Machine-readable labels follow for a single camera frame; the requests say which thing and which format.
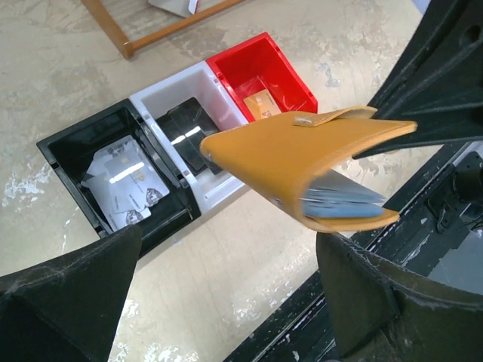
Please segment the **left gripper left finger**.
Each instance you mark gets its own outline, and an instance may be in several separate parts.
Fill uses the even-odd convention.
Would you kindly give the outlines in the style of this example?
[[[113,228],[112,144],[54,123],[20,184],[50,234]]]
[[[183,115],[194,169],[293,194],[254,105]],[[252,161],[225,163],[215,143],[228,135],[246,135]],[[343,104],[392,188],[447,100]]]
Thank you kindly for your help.
[[[106,361],[134,276],[141,230],[1,278],[3,361]]]

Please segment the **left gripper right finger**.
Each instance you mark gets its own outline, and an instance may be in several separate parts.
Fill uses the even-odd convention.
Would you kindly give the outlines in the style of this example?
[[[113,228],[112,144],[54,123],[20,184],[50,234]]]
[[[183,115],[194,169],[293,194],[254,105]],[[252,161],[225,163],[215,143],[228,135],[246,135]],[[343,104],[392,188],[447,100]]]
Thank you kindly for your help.
[[[433,281],[340,234],[316,236],[341,361],[480,361],[482,296]]]

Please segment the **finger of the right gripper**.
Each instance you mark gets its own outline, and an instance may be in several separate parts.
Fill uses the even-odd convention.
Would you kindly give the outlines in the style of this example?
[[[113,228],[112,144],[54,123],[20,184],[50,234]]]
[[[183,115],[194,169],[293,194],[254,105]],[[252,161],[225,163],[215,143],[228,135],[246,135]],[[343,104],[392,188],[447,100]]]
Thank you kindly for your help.
[[[375,118],[417,123],[358,157],[482,139],[482,2],[432,1],[369,102]]]

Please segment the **orange leather card holder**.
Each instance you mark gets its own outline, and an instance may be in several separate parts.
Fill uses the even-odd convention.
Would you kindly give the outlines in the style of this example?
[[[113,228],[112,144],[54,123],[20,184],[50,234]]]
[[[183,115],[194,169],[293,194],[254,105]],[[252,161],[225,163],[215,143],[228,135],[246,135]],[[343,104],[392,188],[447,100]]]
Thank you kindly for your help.
[[[200,152],[287,215],[316,232],[358,232],[394,223],[385,209],[363,218],[308,217],[301,198],[334,165],[414,132],[414,121],[375,119],[376,109],[353,106],[324,114],[286,112],[205,137]]]

